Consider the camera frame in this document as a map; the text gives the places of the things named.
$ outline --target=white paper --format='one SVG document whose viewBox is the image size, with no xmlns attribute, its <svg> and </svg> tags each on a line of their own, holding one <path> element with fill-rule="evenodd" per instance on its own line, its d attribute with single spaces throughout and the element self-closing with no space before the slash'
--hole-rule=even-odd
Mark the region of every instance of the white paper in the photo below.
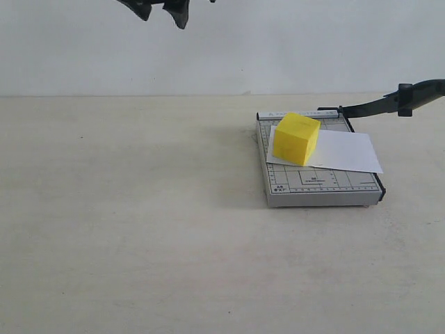
<svg viewBox="0 0 445 334">
<path fill-rule="evenodd" d="M 270 128 L 266 161 L 271 164 L 299 166 L 273 156 L 275 128 Z M 307 166 L 383 174 L 369 135 L 356 132 L 319 130 L 317 145 Z"/>
</svg>

